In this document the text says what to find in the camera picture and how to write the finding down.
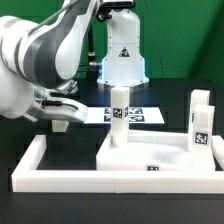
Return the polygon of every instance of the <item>triangle warning sticker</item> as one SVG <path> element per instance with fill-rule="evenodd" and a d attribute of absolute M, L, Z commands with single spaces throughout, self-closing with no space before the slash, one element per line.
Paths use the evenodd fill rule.
<path fill-rule="evenodd" d="M 123 48 L 123 50 L 121 51 L 121 53 L 119 54 L 119 57 L 130 57 L 126 47 Z"/>

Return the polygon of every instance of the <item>black table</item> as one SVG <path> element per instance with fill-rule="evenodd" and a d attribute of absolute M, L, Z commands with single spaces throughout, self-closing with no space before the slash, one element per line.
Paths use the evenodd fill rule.
<path fill-rule="evenodd" d="M 158 106 L 165 124 L 131 124 L 132 129 L 186 133 L 190 93 L 211 91 L 216 106 L 214 135 L 224 137 L 224 91 L 202 79 L 152 79 L 131 93 L 130 106 Z M 110 92 L 81 80 L 74 100 L 90 107 L 110 106 Z M 52 133 L 51 122 L 0 118 L 0 223 L 222 223 L 224 195 L 13 193 L 11 174 L 36 134 L 47 135 L 48 149 L 38 169 L 96 168 L 95 156 L 109 124 L 69 125 Z"/>

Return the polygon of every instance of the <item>paper sheet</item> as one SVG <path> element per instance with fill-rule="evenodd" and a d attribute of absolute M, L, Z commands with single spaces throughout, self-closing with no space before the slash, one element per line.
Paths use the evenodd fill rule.
<path fill-rule="evenodd" d="M 89 107 L 86 124 L 110 123 L 110 107 Z M 130 123 L 164 124 L 164 120 L 158 107 L 130 107 Z"/>

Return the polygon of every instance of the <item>white tray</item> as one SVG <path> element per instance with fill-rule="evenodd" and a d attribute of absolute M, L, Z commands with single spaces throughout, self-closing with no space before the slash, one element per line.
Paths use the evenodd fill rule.
<path fill-rule="evenodd" d="M 176 138 L 169 134 L 172 144 Z M 221 160 L 223 145 L 219 136 L 212 137 L 212 151 Z M 45 136 L 36 136 L 12 174 L 14 192 L 224 193 L 222 171 L 36 170 L 45 150 Z"/>

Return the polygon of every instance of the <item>white block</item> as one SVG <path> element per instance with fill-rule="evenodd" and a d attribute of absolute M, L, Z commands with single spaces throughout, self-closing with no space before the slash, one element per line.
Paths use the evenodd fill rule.
<path fill-rule="evenodd" d="M 111 141 L 115 146 L 127 142 L 129 101 L 129 87 L 114 87 L 111 90 Z"/>
<path fill-rule="evenodd" d="M 192 134 L 189 133 L 189 150 L 210 150 L 214 110 L 214 106 L 195 106 Z"/>
<path fill-rule="evenodd" d="M 209 105 L 210 91 L 195 89 L 191 93 L 191 103 L 190 103 L 190 114 L 189 114 L 189 125 L 188 133 L 189 136 L 192 135 L 193 129 L 193 119 L 196 105 Z"/>
<path fill-rule="evenodd" d="M 52 131 L 53 132 L 66 132 L 68 128 L 68 121 L 52 120 Z"/>

